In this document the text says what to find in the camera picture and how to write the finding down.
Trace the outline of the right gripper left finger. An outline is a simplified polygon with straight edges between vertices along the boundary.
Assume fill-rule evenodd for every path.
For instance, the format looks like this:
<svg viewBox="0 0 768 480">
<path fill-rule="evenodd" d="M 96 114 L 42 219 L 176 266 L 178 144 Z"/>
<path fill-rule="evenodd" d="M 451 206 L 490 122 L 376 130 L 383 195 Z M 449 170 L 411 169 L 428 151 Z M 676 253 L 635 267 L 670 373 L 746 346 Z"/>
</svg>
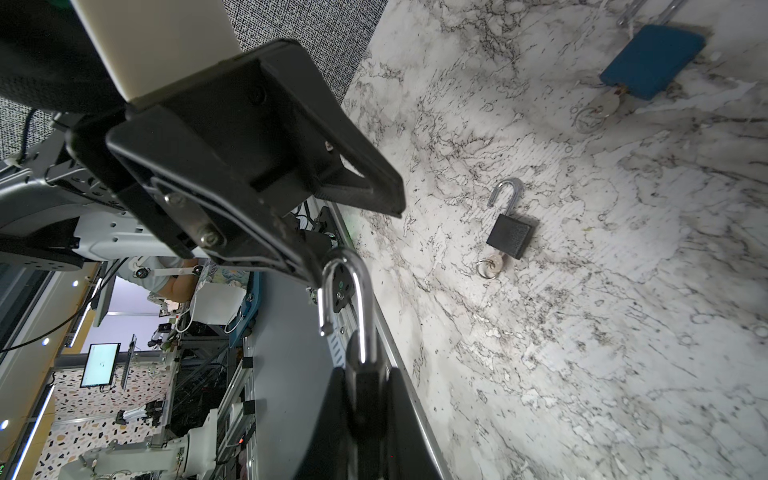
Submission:
<svg viewBox="0 0 768 480">
<path fill-rule="evenodd" d="M 346 371 L 337 367 L 329 378 L 317 422 L 294 479 L 348 478 L 350 418 Z"/>
</svg>

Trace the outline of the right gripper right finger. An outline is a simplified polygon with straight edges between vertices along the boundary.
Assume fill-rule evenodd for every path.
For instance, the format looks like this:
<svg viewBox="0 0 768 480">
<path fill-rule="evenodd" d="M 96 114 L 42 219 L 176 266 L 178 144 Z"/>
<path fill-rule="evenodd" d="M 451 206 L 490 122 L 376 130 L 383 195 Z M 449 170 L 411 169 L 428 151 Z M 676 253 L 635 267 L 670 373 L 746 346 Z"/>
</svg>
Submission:
<svg viewBox="0 0 768 480">
<path fill-rule="evenodd" d="M 392 368 L 387 379 L 386 479 L 439 480 L 441 476 L 429 453 L 411 404 L 405 379 Z"/>
</svg>

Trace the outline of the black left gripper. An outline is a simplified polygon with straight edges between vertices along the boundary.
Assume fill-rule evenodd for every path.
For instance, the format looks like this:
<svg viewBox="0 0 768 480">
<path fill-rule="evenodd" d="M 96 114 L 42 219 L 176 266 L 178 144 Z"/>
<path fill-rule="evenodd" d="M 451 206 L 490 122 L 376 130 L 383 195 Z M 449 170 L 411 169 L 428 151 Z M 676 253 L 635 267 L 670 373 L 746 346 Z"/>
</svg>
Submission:
<svg viewBox="0 0 768 480">
<path fill-rule="evenodd" d="M 401 175 L 344 113 L 293 40 L 180 80 L 78 121 L 66 147 L 127 219 L 83 216 L 89 258 L 206 257 L 310 286 L 325 255 L 290 213 L 315 196 L 396 218 Z"/>
</svg>

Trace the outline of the blue padlock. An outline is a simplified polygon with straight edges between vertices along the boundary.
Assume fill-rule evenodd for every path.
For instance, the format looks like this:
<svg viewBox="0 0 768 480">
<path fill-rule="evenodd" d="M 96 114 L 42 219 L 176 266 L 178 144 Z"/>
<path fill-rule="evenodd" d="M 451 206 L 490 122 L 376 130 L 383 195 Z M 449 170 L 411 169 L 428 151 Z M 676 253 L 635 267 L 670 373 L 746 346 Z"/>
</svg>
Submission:
<svg viewBox="0 0 768 480">
<path fill-rule="evenodd" d="M 577 111 L 574 126 L 578 132 L 587 134 L 601 128 L 618 112 L 626 96 L 652 100 L 704 49 L 703 35 L 670 24 L 686 4 L 686 0 L 670 2 L 656 20 L 633 35 L 599 75 L 608 90 Z"/>
</svg>

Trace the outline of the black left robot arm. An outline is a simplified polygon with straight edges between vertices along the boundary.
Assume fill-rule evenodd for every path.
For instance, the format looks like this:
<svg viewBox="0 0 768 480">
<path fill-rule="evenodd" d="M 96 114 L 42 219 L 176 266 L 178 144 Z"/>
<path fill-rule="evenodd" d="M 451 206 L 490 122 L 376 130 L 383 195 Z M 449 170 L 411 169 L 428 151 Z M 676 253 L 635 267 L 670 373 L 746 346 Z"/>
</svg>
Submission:
<svg viewBox="0 0 768 480">
<path fill-rule="evenodd" d="M 1 171 L 1 258 L 206 257 L 318 286 L 309 198 L 400 216 L 404 184 L 307 50 L 243 51 L 220 1 L 5 1 L 1 95 L 54 116 Z"/>
</svg>

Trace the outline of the black padlock bottom right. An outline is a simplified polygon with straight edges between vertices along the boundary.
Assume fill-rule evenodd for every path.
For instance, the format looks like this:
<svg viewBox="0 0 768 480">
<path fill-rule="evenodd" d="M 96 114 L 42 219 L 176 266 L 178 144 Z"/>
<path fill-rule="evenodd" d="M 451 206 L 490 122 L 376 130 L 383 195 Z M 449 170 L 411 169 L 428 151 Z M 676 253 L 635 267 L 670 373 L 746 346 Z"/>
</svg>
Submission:
<svg viewBox="0 0 768 480">
<path fill-rule="evenodd" d="M 331 250 L 323 267 L 317 291 L 319 331 L 323 336 L 332 332 L 331 314 L 337 286 L 334 275 L 339 267 L 351 275 L 357 313 L 357 331 L 350 338 L 346 360 L 346 366 L 351 369 L 347 385 L 353 432 L 358 439 L 379 439 L 386 430 L 386 374 L 374 324 L 374 291 L 365 262 L 350 248 Z"/>
</svg>

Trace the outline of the black padlock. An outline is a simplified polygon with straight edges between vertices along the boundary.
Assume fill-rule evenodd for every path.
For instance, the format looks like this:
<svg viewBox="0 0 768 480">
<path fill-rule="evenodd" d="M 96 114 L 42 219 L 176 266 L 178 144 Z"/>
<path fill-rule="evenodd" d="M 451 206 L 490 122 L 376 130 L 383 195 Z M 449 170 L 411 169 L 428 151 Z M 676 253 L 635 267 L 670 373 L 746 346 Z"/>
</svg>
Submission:
<svg viewBox="0 0 768 480">
<path fill-rule="evenodd" d="M 513 215 L 524 189 L 524 184 L 519 178 L 509 177 L 498 181 L 492 189 L 487 206 L 494 206 L 505 186 L 512 188 L 512 197 L 506 210 L 496 218 L 486 240 L 486 244 L 492 247 L 495 253 L 475 264 L 476 273 L 486 280 L 495 279 L 500 275 L 507 258 L 520 260 L 523 257 L 535 230 L 533 223 Z"/>
<path fill-rule="evenodd" d="M 317 291 L 319 331 L 323 336 L 332 332 L 331 314 L 337 286 L 334 275 L 339 267 L 351 275 L 357 313 L 357 331 L 350 338 L 346 360 L 346 366 L 351 369 L 347 385 L 353 432 L 358 439 L 379 439 L 386 430 L 386 374 L 374 324 L 374 291 L 365 262 L 350 248 L 331 250 L 323 267 Z"/>
</svg>

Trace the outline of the black padlock bottom left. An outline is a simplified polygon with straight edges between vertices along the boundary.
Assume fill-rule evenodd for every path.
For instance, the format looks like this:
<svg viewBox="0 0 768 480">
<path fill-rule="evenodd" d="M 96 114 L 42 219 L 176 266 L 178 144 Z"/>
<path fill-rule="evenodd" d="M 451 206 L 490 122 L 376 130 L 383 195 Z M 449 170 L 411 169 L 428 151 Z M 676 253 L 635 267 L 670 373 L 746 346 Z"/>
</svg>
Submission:
<svg viewBox="0 0 768 480">
<path fill-rule="evenodd" d="M 533 223 L 513 215 L 524 189 L 524 184 L 519 178 L 509 177 L 498 181 L 492 189 L 487 206 L 494 206 L 505 186 L 512 188 L 512 197 L 506 210 L 496 218 L 486 240 L 486 244 L 492 247 L 495 253 L 475 264 L 476 273 L 486 280 L 495 279 L 500 275 L 507 258 L 520 260 L 523 257 L 535 230 Z"/>
</svg>

